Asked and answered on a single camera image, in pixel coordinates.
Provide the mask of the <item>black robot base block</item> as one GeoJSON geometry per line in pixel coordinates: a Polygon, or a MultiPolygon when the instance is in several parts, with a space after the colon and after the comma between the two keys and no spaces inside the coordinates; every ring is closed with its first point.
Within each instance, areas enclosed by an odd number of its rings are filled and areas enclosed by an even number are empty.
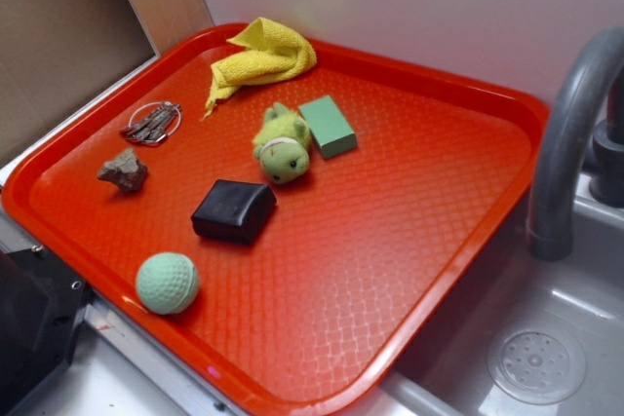
{"type": "Polygon", "coordinates": [[[1,413],[13,415],[66,371],[91,291],[48,250],[1,254],[1,413]]]}

